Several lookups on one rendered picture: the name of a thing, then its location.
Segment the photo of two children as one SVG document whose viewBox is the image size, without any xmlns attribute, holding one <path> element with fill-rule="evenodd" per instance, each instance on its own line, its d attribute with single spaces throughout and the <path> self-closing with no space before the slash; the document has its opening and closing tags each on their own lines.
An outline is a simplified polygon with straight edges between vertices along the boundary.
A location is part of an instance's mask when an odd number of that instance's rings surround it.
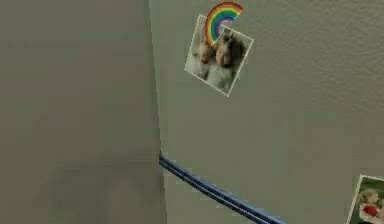
<svg viewBox="0 0 384 224">
<path fill-rule="evenodd" d="M 184 70 L 229 97 L 254 39 L 223 26 L 219 40 L 210 46 L 204 34 L 206 19 L 202 14 L 197 17 Z"/>
</svg>

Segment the grey fridge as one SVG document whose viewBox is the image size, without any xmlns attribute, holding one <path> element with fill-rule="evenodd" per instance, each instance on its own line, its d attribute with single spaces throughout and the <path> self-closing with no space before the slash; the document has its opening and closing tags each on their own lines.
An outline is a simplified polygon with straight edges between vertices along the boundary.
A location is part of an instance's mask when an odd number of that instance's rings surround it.
<svg viewBox="0 0 384 224">
<path fill-rule="evenodd" d="M 253 46 L 232 93 L 188 74 L 219 0 L 149 0 L 163 153 L 285 224 L 345 224 L 384 176 L 384 0 L 235 0 Z"/>
</svg>

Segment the rainbow magnet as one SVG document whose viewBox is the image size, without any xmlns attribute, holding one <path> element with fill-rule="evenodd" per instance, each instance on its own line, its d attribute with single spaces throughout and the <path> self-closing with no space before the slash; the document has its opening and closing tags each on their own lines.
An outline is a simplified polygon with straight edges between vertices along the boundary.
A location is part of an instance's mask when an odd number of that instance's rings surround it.
<svg viewBox="0 0 384 224">
<path fill-rule="evenodd" d="M 213 46 L 219 39 L 221 26 L 235 21 L 243 10 L 244 8 L 235 2 L 222 2 L 210 10 L 204 26 L 205 40 L 209 46 Z"/>
</svg>

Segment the photo of child in red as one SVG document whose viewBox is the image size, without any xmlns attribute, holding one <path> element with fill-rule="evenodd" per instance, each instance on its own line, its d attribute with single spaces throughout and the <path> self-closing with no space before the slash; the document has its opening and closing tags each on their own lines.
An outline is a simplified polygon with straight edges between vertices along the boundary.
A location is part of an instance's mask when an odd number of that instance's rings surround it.
<svg viewBox="0 0 384 224">
<path fill-rule="evenodd" d="M 345 224 L 384 224 L 384 178 L 361 174 Z"/>
</svg>

